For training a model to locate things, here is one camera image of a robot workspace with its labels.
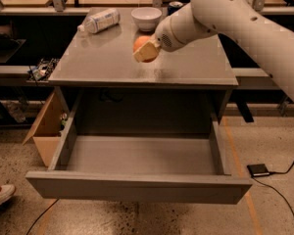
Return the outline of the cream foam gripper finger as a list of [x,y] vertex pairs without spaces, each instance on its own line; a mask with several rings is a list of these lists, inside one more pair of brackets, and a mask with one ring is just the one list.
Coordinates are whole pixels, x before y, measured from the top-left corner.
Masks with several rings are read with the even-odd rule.
[[159,44],[147,41],[133,53],[133,57],[138,63],[150,62],[158,57],[159,52]]

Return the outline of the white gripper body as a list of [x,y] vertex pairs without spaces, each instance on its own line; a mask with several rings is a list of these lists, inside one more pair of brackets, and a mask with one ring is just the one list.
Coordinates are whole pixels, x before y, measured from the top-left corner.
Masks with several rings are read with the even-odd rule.
[[172,16],[168,16],[158,24],[155,30],[156,40],[167,52],[173,52],[185,46],[185,43],[179,40],[174,33],[172,23]]

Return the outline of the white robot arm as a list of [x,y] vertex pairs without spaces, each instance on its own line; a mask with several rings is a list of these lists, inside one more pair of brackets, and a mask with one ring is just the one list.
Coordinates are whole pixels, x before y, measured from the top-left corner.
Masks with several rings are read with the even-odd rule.
[[294,102],[294,32],[260,15],[247,0],[190,0],[162,20],[133,57],[153,60],[161,50],[173,52],[217,33],[234,41]]

